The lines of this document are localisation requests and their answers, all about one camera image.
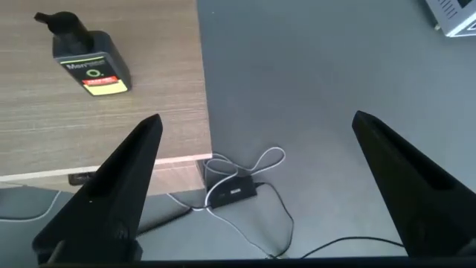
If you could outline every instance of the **power adapter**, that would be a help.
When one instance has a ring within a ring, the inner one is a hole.
[[[210,194],[210,207],[215,209],[230,205],[257,195],[251,176],[234,177],[218,185]]]

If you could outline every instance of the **wooden desk surface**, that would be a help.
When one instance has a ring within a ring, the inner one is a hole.
[[[36,12],[71,11],[107,32],[133,89],[92,97],[51,56]],[[157,163],[210,156],[194,0],[6,1],[0,10],[0,181],[95,170],[145,117],[164,133]]]

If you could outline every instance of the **gray floor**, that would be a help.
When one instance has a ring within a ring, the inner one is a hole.
[[[199,1],[213,149],[252,165],[269,146],[286,161],[256,179],[273,182],[296,219],[289,257],[346,235],[399,240],[350,123],[377,115],[471,189],[476,189],[476,38],[433,31],[420,1]],[[278,156],[266,159],[272,162]],[[0,191],[0,215],[37,214],[54,192]],[[0,223],[0,262],[34,265],[33,236],[71,195],[35,223]],[[203,192],[181,195],[199,204]],[[143,222],[181,208],[147,200]],[[276,252],[289,221],[274,193],[219,212]],[[206,213],[140,240],[144,259],[261,258]],[[373,241],[335,244],[315,256],[404,255]]]

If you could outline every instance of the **white device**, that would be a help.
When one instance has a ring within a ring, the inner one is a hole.
[[[476,0],[426,0],[448,37],[476,36]]]

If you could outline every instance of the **wire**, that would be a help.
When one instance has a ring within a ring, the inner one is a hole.
[[[180,214],[177,214],[175,216],[172,216],[166,220],[162,220],[161,222],[158,222],[158,223],[153,223],[153,224],[150,224],[150,225],[147,225],[145,227],[141,227],[141,230],[138,231],[138,234],[137,234],[137,237],[141,237],[143,235],[146,235],[147,233],[150,233],[152,231],[155,231],[156,229],[159,229],[169,223],[172,223],[178,219],[181,219],[187,215],[189,215],[190,213],[193,212],[193,209],[192,208],[188,208],[188,210],[180,213]]]
[[[334,243],[337,243],[339,241],[343,241],[343,240],[375,240],[375,241],[380,241],[380,242],[385,242],[385,243],[390,243],[392,245],[395,245],[395,246],[401,246],[402,248],[405,248],[405,246],[403,246],[402,244],[400,243],[397,243],[397,242],[394,242],[392,240],[387,240],[387,239],[384,239],[384,238],[378,238],[378,237],[341,237],[339,239],[336,239],[334,241],[330,241],[329,243],[326,243],[322,246],[319,246],[317,249],[313,249],[311,250],[310,252],[307,252],[303,257],[301,257],[302,259],[303,258],[306,258],[307,256],[317,252],[318,250],[321,250],[325,247],[328,247]]]
[[[263,159],[263,157],[273,151],[273,150],[279,150],[281,151],[281,153],[283,153],[283,157],[281,157],[281,159],[272,164],[272,165],[269,165],[267,167],[263,167],[263,168],[260,168],[257,170],[257,167],[258,165],[260,164],[261,162],[261,159]],[[233,163],[230,159],[228,159],[226,156],[223,156],[222,154],[219,154],[219,153],[214,153],[213,156],[218,156],[218,157],[221,157],[222,159],[210,159],[206,162],[204,162],[204,167],[205,167],[205,178],[207,177],[207,170],[209,170],[210,172],[213,172],[215,174],[220,174],[220,175],[226,175],[225,178],[221,179],[219,182],[217,182],[208,192],[207,192],[207,195],[205,196],[205,207],[208,207],[208,200],[210,199],[210,195],[211,193],[213,192],[213,190],[215,190],[219,185],[221,185],[223,182],[226,182],[228,181],[229,179],[231,178],[234,178],[235,176],[238,175],[239,173],[239,170],[246,170],[248,171],[250,174],[250,176],[254,176],[254,175],[257,175],[258,173],[262,173],[263,171],[267,171],[267,170],[270,170],[276,166],[278,166],[279,164],[281,164],[284,159],[286,159],[286,152],[283,150],[283,148],[281,147],[270,147],[269,149],[267,149],[258,159],[258,161],[256,162],[256,164],[254,164],[254,166],[252,168],[246,168],[246,167],[243,167],[243,166],[240,166],[238,164],[235,164]],[[215,170],[211,167],[209,167],[209,164],[211,162],[224,162],[224,163],[227,163],[227,164],[230,164],[230,165],[233,165],[234,166],[234,169],[235,169],[235,172],[234,173],[226,173],[226,172],[222,172],[222,171],[218,171],[218,170]]]
[[[57,194],[54,196],[53,201],[51,201],[50,207],[45,212],[41,213],[38,216],[31,217],[31,218],[25,218],[25,219],[21,219],[21,218],[19,218],[19,219],[16,219],[16,218],[0,218],[0,223],[29,223],[29,222],[32,222],[32,221],[35,221],[35,220],[42,219],[43,217],[48,215],[48,213],[50,213],[51,209],[54,206],[54,203],[57,201],[58,196],[60,194],[61,194],[61,191],[58,191]]]
[[[258,169],[258,166],[260,165],[261,163],[261,160],[263,159],[263,157],[265,157],[266,154],[268,154],[269,152],[273,151],[273,150],[279,150],[281,153],[283,153],[283,156],[281,157],[281,159],[279,161],[277,161],[276,163],[272,164],[272,165],[269,165],[269,166],[266,166],[266,167],[263,167],[263,168],[260,168]],[[246,168],[246,167],[243,167],[241,165],[238,165],[238,164],[235,164],[233,163],[229,158],[227,158],[226,156],[223,156],[222,154],[220,153],[214,153],[213,154],[213,157],[218,157],[218,158],[215,158],[215,159],[209,159],[208,161],[205,161],[204,162],[204,168],[205,168],[205,174],[204,174],[204,178],[205,178],[205,181],[207,179],[207,171],[210,171],[212,173],[215,173],[215,174],[219,174],[219,175],[225,175],[226,177],[223,178],[223,179],[220,179],[212,188],[210,188],[210,190],[207,191],[207,194],[205,195],[205,201],[204,201],[204,206],[203,207],[191,207],[190,205],[188,204],[185,204],[184,202],[178,200],[176,197],[174,197],[173,195],[171,194],[168,194],[167,196],[169,196],[172,200],[174,200],[175,202],[177,202],[179,205],[185,207],[185,208],[191,208],[192,210],[194,211],[203,211],[203,210],[206,210],[208,213],[210,213],[210,215],[212,215],[213,217],[215,217],[216,219],[219,219],[221,220],[222,222],[224,223],[227,223],[229,226],[231,226],[231,228],[233,228],[235,231],[237,231],[250,245],[252,245],[253,247],[257,248],[258,250],[260,250],[263,254],[266,255],[267,258],[277,258],[275,256],[273,256],[272,254],[269,254],[267,253],[266,250],[264,250],[263,248],[261,248],[260,246],[258,246],[257,244],[253,243],[251,240],[249,240],[246,235],[236,226],[234,225],[231,221],[229,220],[226,220],[225,218],[223,217],[220,217],[216,214],[214,214],[211,209],[210,209],[210,204],[209,204],[209,199],[210,199],[210,195],[211,193],[218,187],[220,186],[223,182],[226,182],[228,181],[229,179],[232,179],[234,178],[235,176],[238,176],[238,173],[240,170],[244,170],[244,171],[247,171],[249,173],[250,176],[254,176],[254,175],[257,175],[258,173],[262,173],[264,171],[267,171],[267,170],[270,170],[276,166],[278,166],[279,164],[281,164],[284,159],[286,158],[286,152],[283,150],[283,148],[281,147],[270,147],[269,149],[267,149],[258,159],[258,161],[256,161],[256,163],[254,164],[253,167],[251,168]],[[231,165],[233,166],[234,168],[234,172],[233,173],[226,173],[226,172],[223,172],[223,171],[219,171],[219,170],[215,170],[213,168],[211,168],[209,165],[210,163],[212,162],[221,162],[221,163],[225,163],[225,164],[228,164],[228,165]]]
[[[174,197],[172,194],[167,194],[168,197],[172,198],[173,201],[175,201],[177,204],[183,206],[184,208],[190,208],[193,211],[203,211],[206,209],[206,207],[194,207],[188,204],[185,204],[184,202],[178,200],[176,197]]]
[[[245,234],[243,234],[243,232],[236,226],[234,225],[231,221],[223,218],[223,217],[220,217],[218,216],[217,214],[214,214],[209,208],[207,208],[207,211],[208,213],[210,213],[210,215],[214,216],[215,218],[217,218],[218,220],[221,220],[222,222],[224,223],[227,223],[229,226],[231,226],[235,231],[237,231],[245,240],[246,242],[248,242],[250,245],[254,246],[255,248],[257,248],[258,250],[260,250],[264,255],[266,255],[267,257],[269,258],[275,258],[273,255],[269,254],[266,252],[266,250],[264,250],[263,248],[261,248],[260,246],[258,246],[257,244],[251,242],[251,240],[249,240]]]
[[[284,211],[286,212],[286,214],[288,215],[289,219],[291,220],[291,232],[289,233],[289,239],[288,239],[288,243],[286,244],[286,246],[284,247],[284,249],[277,255],[274,256],[274,258],[279,258],[281,257],[282,255],[284,255],[288,250],[289,248],[291,247],[291,244],[292,244],[292,236],[295,232],[295,219],[292,218],[291,216],[291,213],[289,213],[288,209],[286,208],[286,205],[284,205],[284,201],[283,201],[283,198],[281,197],[280,193],[277,191],[277,189],[275,188],[274,185],[272,185],[271,183],[269,182],[257,182],[255,183],[255,185],[258,187],[260,187],[261,185],[267,185],[269,187],[271,187],[274,192],[276,193],[277,195],[277,198],[280,200],[280,203],[281,205],[283,206],[284,208]]]
[[[272,165],[269,165],[267,167],[263,167],[263,168],[260,168],[260,169],[257,169],[258,165],[260,164],[261,162],[261,159],[263,159],[263,157],[271,152],[272,150],[279,150],[281,151],[281,153],[283,153],[283,157],[281,157],[281,159],[272,164]],[[264,250],[262,247],[258,246],[256,243],[253,243],[251,240],[249,240],[246,235],[236,226],[234,225],[231,221],[229,220],[226,220],[225,218],[223,217],[220,217],[216,214],[214,214],[210,208],[208,208],[209,204],[208,204],[208,200],[210,199],[210,195],[211,193],[219,186],[221,185],[223,182],[226,182],[228,181],[229,179],[231,178],[234,178],[235,176],[238,175],[239,173],[239,170],[246,170],[250,173],[250,176],[253,176],[253,175],[256,175],[258,173],[262,173],[263,171],[266,171],[266,170],[270,170],[271,168],[274,168],[276,166],[278,166],[279,164],[281,164],[284,159],[286,158],[286,152],[283,150],[283,148],[281,147],[271,147],[269,149],[267,149],[258,159],[258,161],[256,162],[256,164],[251,167],[251,168],[246,168],[246,167],[243,167],[243,166],[240,166],[238,164],[235,164],[233,163],[230,159],[228,159],[226,156],[223,156],[222,154],[219,154],[219,153],[214,153],[213,156],[218,156],[222,159],[210,159],[208,161],[206,161],[204,163],[204,166],[205,166],[205,178],[207,178],[207,170],[209,170],[210,172],[213,172],[213,173],[216,173],[216,174],[220,174],[220,175],[226,175],[225,178],[221,179],[219,182],[217,182],[212,188],[210,188],[210,190],[207,192],[207,195],[205,196],[205,207],[208,211],[208,213],[210,213],[210,215],[214,216],[215,218],[221,220],[222,222],[224,223],[227,223],[229,226],[231,226],[235,231],[237,231],[250,245],[254,246],[255,248],[257,248],[258,250],[260,250],[264,255],[266,255],[267,258],[276,258],[275,256],[273,256],[272,254],[269,254],[267,253],[266,250]],[[226,172],[222,172],[222,171],[218,171],[218,170],[215,170],[211,167],[209,167],[208,165],[211,163],[211,162],[224,162],[224,163],[227,163],[227,164],[230,164],[230,165],[233,165],[234,166],[234,169],[235,169],[235,172],[233,173],[226,173]]]

